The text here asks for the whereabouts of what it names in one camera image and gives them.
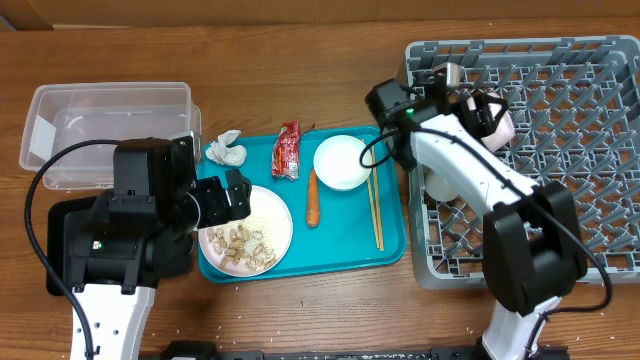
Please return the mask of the small white cup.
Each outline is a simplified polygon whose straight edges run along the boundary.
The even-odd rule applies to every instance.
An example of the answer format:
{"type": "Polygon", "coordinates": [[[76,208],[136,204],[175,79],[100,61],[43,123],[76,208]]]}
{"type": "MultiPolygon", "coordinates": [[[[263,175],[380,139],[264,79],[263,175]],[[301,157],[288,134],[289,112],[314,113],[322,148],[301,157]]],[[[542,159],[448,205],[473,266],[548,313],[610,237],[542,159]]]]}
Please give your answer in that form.
{"type": "Polygon", "coordinates": [[[433,170],[425,170],[425,190],[429,197],[438,202],[450,202],[458,197],[454,188],[433,170]]]}

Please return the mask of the red snack wrapper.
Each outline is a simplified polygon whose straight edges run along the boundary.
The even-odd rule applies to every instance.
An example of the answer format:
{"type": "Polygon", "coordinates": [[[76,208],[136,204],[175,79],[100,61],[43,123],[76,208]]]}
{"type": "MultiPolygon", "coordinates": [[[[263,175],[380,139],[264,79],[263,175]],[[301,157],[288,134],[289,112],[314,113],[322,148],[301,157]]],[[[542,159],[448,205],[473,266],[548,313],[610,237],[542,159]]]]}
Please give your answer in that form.
{"type": "Polygon", "coordinates": [[[299,178],[301,138],[315,128],[316,124],[313,123],[308,130],[302,131],[297,120],[282,124],[271,154],[273,178],[287,178],[291,181],[299,178]]]}

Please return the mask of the orange carrot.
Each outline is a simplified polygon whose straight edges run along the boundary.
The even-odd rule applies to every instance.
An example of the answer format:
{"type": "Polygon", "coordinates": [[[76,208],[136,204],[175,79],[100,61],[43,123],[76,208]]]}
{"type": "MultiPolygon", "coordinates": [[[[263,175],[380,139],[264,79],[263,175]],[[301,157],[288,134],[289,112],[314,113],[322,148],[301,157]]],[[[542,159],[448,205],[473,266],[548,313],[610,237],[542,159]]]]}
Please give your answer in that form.
{"type": "Polygon", "coordinates": [[[308,181],[306,222],[312,228],[320,222],[318,178],[314,169],[311,169],[308,181]]]}

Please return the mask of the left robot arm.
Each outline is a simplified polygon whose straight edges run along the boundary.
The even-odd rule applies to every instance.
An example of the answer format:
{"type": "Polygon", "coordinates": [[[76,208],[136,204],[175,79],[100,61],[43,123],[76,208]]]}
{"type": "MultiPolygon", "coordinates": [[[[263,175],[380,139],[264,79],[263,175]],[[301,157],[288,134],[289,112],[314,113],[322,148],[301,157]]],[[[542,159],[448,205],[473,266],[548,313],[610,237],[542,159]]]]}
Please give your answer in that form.
{"type": "Polygon", "coordinates": [[[158,283],[192,268],[193,231],[246,218],[238,170],[199,180],[188,139],[117,142],[114,185],[66,216],[63,279],[79,302],[71,356],[135,359],[158,283]]]}

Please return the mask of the white bowl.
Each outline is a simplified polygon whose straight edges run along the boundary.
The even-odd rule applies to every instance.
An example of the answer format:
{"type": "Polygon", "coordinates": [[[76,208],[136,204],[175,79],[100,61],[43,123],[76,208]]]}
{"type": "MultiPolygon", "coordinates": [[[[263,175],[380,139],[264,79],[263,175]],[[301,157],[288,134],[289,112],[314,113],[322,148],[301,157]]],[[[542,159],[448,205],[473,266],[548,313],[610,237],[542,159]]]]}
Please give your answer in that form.
{"type": "Polygon", "coordinates": [[[366,165],[372,164],[372,156],[365,151],[365,143],[349,135],[327,138],[317,147],[313,167],[319,180],[337,191],[353,190],[367,181],[369,168],[360,163],[360,156],[366,165]]]}

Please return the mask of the wooden chopstick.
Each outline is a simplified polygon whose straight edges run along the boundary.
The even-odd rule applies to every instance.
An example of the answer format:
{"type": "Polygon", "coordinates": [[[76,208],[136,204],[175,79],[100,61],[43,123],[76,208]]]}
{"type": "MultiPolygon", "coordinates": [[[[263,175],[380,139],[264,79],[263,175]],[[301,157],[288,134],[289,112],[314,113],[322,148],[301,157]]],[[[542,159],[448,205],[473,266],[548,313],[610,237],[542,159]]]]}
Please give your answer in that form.
{"type": "MultiPolygon", "coordinates": [[[[376,151],[375,147],[371,147],[371,156],[372,161],[376,163],[376,151]]],[[[376,225],[376,233],[377,233],[377,246],[381,252],[384,252],[384,235],[382,229],[382,221],[381,221],[381,209],[380,209],[380,194],[379,194],[379,183],[377,176],[377,167],[374,167],[372,170],[372,178],[373,178],[373,197],[374,197],[374,215],[375,215],[375,225],[376,225]]]]}
{"type": "Polygon", "coordinates": [[[374,227],[374,236],[375,236],[375,240],[376,240],[376,247],[377,246],[377,233],[376,233],[376,225],[375,225],[375,215],[374,215],[374,197],[373,197],[373,178],[372,178],[372,170],[370,175],[367,178],[367,188],[368,188],[368,195],[369,195],[369,202],[370,202],[370,209],[371,209],[371,215],[372,215],[372,223],[373,223],[373,227],[374,227]]]}

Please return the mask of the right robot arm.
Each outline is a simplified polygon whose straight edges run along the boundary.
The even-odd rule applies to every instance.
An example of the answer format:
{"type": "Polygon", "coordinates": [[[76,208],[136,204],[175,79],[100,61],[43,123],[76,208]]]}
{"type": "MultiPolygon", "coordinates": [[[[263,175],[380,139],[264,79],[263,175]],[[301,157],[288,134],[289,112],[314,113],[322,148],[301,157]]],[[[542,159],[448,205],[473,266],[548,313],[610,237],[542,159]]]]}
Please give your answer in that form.
{"type": "Polygon", "coordinates": [[[439,176],[482,221],[482,272],[496,305],[473,347],[445,355],[566,359],[566,349],[542,348],[538,338],[587,272],[573,196],[565,185],[542,185],[496,157],[514,136],[508,103],[482,92],[453,100],[457,72],[446,63],[422,90],[389,79],[365,97],[389,158],[439,176]]]}

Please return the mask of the white tissue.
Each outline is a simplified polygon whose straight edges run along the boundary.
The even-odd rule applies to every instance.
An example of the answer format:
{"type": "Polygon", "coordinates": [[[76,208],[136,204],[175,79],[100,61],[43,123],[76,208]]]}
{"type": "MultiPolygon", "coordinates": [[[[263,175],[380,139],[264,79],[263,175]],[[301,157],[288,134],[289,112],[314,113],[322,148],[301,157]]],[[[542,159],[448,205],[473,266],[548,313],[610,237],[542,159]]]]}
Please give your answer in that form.
{"type": "Polygon", "coordinates": [[[240,135],[240,130],[228,130],[220,134],[205,150],[206,157],[219,165],[242,166],[247,157],[247,150],[242,145],[234,145],[240,135]]]}

